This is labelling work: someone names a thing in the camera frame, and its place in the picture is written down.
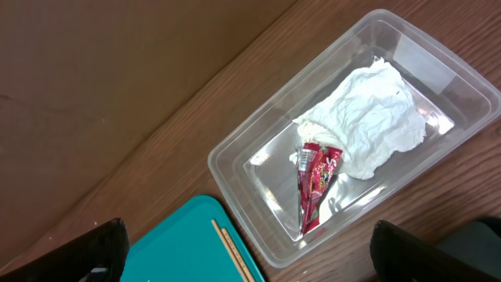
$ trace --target white tissue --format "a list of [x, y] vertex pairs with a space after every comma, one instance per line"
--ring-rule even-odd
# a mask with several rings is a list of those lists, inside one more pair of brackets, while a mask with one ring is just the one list
[[426, 120], [400, 73], [380, 59], [352, 71], [329, 97], [294, 123], [303, 143], [344, 151], [339, 173], [370, 179], [393, 152], [423, 142]]

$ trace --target wooden chopstick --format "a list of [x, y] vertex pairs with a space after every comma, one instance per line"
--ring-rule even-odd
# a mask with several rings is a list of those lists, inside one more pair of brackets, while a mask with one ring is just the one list
[[222, 229], [222, 233], [223, 235], [225, 235], [225, 239], [226, 241], [228, 242], [229, 246], [231, 247], [232, 251], [233, 251], [233, 254], [236, 256], [236, 260], [238, 260], [238, 263], [240, 264], [240, 266], [242, 267], [243, 269], [243, 272], [245, 273], [245, 276], [247, 277], [247, 279], [249, 280], [249, 282], [256, 282], [254, 280], [254, 278], [252, 277], [252, 274], [251, 272], [249, 271], [249, 269], [247, 268], [247, 265], [245, 264], [245, 262], [243, 261], [242, 259], [242, 256], [240, 255], [240, 253], [238, 252], [238, 249], [236, 248], [235, 244], [233, 243], [233, 240], [232, 238], [229, 236], [228, 234], [228, 231], [226, 231], [225, 228]]
[[228, 255], [232, 258], [233, 263], [235, 264], [236, 270], [238, 270], [238, 272], [240, 273], [243, 282], [249, 282], [245, 273], [242, 270], [242, 266], [240, 266], [240, 263], [238, 262], [235, 255], [233, 254], [231, 247], [228, 245], [228, 242], [226, 242], [224, 235], [221, 233], [221, 230], [219, 229], [218, 223], [214, 219], [212, 219], [211, 222], [212, 222], [212, 226], [214, 227], [214, 229], [216, 230], [216, 232], [219, 235], [219, 239], [221, 239], [222, 243], [225, 245], [225, 248], [226, 248], [226, 251], [228, 252]]

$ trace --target wooden table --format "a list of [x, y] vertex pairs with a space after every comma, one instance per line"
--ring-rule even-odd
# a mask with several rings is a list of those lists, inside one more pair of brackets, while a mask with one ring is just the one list
[[[496, 0], [299, 1], [9, 269], [114, 217], [125, 220], [133, 243], [197, 194], [209, 194], [225, 205], [207, 167], [209, 152], [310, 60], [378, 8], [427, 32], [501, 87], [501, 5]], [[478, 216], [501, 216], [500, 180], [497, 121], [285, 269], [268, 265], [236, 227], [271, 281], [372, 280], [368, 243], [378, 219], [435, 242]]]

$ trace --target brown wall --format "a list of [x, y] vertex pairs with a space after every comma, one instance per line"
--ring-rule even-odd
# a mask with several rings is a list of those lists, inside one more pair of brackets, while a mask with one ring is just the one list
[[292, 2], [0, 2], [0, 266]]

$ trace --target black object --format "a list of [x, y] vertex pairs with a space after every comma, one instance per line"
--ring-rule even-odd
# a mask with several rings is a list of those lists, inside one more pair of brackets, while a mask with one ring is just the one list
[[124, 271], [129, 250], [125, 224], [112, 219], [19, 269], [0, 282], [115, 282]]
[[[497, 232], [501, 232], [501, 224], [495, 224], [495, 229]], [[499, 233], [496, 231], [493, 230], [493, 233], [499, 239], [499, 235], [497, 235]], [[471, 240], [475, 240], [475, 238], [468, 236], [463, 236], [463, 239], [465, 240], [455, 240], [455, 243], [449, 243], [449, 245], [444, 242], [442, 248], [449, 251], [453, 245], [468, 244]], [[381, 282], [501, 281], [480, 271], [471, 263], [464, 262], [433, 245], [424, 243], [386, 221], [379, 221], [374, 228], [370, 243], [370, 255]]]

